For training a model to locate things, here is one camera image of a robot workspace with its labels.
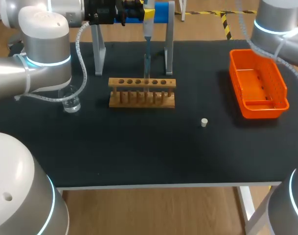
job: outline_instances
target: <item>black table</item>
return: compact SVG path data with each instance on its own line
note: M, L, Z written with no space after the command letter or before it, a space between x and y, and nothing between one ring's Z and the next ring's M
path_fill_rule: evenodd
M108 108L108 78L143 77L145 44L106 47L103 76L96 77L92 45L81 44L89 80L78 113L28 97L0 101L0 132L22 141L57 187L280 182L298 165L298 81L280 67L290 110L276 120L242 118L229 51L245 42L175 42L176 108L165 110ZM152 53L151 77L167 78L163 44L153 43Z

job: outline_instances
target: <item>yellow black hazard tape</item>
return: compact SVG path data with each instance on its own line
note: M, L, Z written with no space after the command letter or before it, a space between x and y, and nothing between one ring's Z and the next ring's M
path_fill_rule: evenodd
M230 32L230 27L227 23L227 15L224 14L224 13L221 13L220 16L221 16L221 19L222 19L222 23L223 23L223 26L224 26L224 30L225 30L227 40L230 40L230 39L232 39L232 36L231 36L231 32Z
M256 14L256 11L187 11L186 15L206 15L206 14ZM181 15L180 12L175 12L175 15Z

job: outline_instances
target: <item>wooden floor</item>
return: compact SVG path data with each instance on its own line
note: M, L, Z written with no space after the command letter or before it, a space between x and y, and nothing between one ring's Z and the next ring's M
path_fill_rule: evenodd
M244 10L257 10L258 0L243 0ZM234 0L187 0L187 11L237 10ZM250 32L255 15L244 15ZM243 39L238 15L227 16L234 40ZM155 41L165 37L165 25L155 26ZM103 25L105 41L143 41L142 25ZM0 22L0 56L16 30ZM77 29L71 29L74 41ZM176 16L175 40L225 40L216 15ZM82 41L90 42L87 30ZM268 187L251 187L257 207ZM241 235L244 234L238 197L233 188L175 188L69 191L70 235ZM267 229L260 233L268 234Z

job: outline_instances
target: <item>white table frame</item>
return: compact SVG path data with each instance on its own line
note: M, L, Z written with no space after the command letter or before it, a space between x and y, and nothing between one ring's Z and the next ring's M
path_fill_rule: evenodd
M186 15L186 6L187 6L187 0L178 0L180 5L180 11L182 14L182 21L184 21L185 15Z
M63 194L64 190L96 190L96 189L135 189L135 188L204 188L204 187L237 187L242 214L245 220L246 235L256 235L266 223L268 200L275 187L267 194L261 205L255 210L250 186L278 186L281 182L263 183L216 183L216 184L167 184L167 185L118 185L118 186L95 186L95 187L71 187L58 188Z

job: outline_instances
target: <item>glass beaker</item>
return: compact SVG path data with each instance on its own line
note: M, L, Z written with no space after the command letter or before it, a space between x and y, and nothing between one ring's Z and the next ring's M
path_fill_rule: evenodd
M77 88L73 85L69 85L61 90L59 90L59 98L68 97L72 94L74 94L77 91ZM80 110L80 101L79 97L75 96L73 99L69 99L66 101L63 101L63 107L65 112L73 114Z

